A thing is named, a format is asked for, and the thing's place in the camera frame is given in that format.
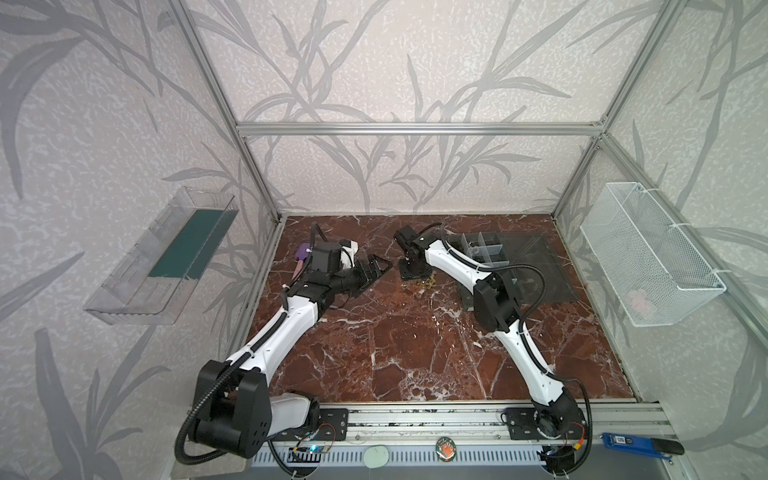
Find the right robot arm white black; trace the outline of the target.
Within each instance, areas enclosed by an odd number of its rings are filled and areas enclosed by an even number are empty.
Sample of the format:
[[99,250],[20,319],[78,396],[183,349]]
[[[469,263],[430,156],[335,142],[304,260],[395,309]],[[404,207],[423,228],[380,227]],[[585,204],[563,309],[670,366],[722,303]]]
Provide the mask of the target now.
[[395,241],[404,254],[398,264],[402,279],[425,278],[438,269],[472,294],[475,321],[501,342],[527,385],[537,430],[546,438],[563,436],[571,423],[579,419],[579,407],[565,386],[567,381],[545,364],[526,325],[528,315],[543,298],[538,297],[524,311],[514,275],[516,269],[531,270],[537,275],[542,272],[527,264],[481,263],[447,240],[433,233],[417,233],[409,227],[398,230]]

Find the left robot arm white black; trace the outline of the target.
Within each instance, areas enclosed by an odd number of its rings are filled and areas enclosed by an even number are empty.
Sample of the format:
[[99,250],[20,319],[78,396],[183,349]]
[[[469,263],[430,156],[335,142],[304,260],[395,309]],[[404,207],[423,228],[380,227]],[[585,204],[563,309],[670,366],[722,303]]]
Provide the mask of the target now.
[[248,343],[198,374],[194,401],[174,443],[176,460],[199,465],[226,454],[253,457],[276,434],[312,426],[313,400],[272,396],[270,382],[287,354],[339,294],[356,297],[393,268],[375,254],[319,269],[305,268],[282,292],[282,304]]

